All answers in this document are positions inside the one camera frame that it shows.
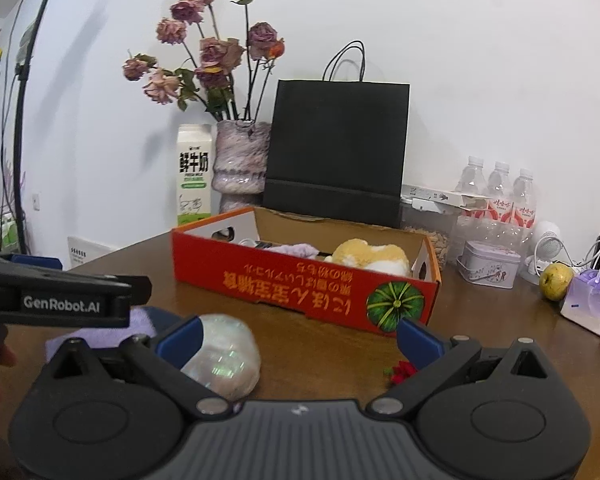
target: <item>plush toy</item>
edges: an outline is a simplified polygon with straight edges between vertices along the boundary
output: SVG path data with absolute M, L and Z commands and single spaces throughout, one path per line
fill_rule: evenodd
M 333 256 L 327 256 L 324 261 L 395 276 L 411 276 L 409 260 L 400 247 L 370 246 L 364 240 L 357 238 L 340 244 L 333 252 Z

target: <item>milk carton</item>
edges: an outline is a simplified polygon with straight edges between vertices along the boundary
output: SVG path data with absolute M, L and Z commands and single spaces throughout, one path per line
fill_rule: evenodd
M 211 126 L 181 124 L 177 152 L 176 209 L 183 225 L 211 216 Z

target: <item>orange flower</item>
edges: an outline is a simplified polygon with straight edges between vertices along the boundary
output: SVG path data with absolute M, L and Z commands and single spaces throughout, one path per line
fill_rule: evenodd
M 277 59 L 285 53 L 285 40 L 277 40 L 276 43 L 269 49 L 267 59 Z

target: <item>yellow pear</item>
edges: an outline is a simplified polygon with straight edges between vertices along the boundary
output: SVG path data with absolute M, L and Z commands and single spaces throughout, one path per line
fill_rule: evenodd
M 573 276 L 571 267 L 561 263 L 550 264 L 540 275 L 538 285 L 545 298 L 560 301 L 567 295 Z

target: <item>green label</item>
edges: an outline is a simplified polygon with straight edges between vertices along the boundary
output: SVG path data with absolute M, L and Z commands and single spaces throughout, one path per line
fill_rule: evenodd
M 184 214 L 178 215 L 178 225 L 190 224 L 191 222 L 197 222 L 203 218 L 209 218 L 211 213 L 196 213 L 196 214 Z

